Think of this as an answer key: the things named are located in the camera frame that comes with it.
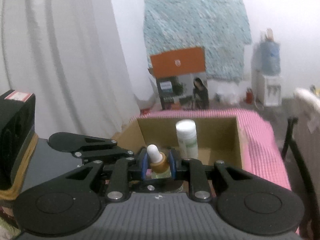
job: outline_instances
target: product box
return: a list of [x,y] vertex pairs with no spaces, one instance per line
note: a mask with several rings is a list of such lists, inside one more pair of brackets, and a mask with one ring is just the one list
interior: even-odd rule
[[204,51],[201,47],[153,55],[151,62],[163,110],[209,108]]
[[[131,122],[122,132],[113,136],[118,145],[138,154],[141,147],[155,144],[165,153],[173,147],[179,150],[175,124],[181,118],[140,118]],[[193,118],[196,123],[199,160],[213,165],[223,160],[249,171],[245,141],[239,132],[236,117]]]

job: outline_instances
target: gray ribbed plate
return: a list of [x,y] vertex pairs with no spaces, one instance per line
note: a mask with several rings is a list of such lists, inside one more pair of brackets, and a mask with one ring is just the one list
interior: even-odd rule
[[190,200],[185,193],[132,193],[129,200],[109,204],[100,218],[71,236],[45,238],[28,233],[19,240],[157,240],[157,239],[300,239],[290,232],[262,237],[241,232],[226,224],[207,203]]

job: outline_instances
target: woman with black hair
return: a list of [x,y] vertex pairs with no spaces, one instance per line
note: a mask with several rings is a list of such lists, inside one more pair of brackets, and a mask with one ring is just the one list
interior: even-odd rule
[[208,89],[202,83],[200,78],[195,78],[193,80],[193,96],[196,102],[196,109],[209,109],[209,96]]

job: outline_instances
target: white curtain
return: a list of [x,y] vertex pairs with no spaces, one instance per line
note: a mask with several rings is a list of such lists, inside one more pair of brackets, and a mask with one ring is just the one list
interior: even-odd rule
[[139,113],[111,2],[92,1],[0,0],[0,93],[35,93],[42,138],[108,138]]

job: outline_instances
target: pink striped cloth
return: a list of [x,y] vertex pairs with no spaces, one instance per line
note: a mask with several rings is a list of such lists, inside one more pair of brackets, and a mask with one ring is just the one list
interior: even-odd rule
[[249,172],[291,189],[288,175],[275,142],[273,129],[269,122],[263,120],[256,112],[245,109],[201,110],[201,111],[159,111],[139,118],[212,118],[237,117],[241,130],[248,140],[248,150],[243,156],[251,162],[246,168]]

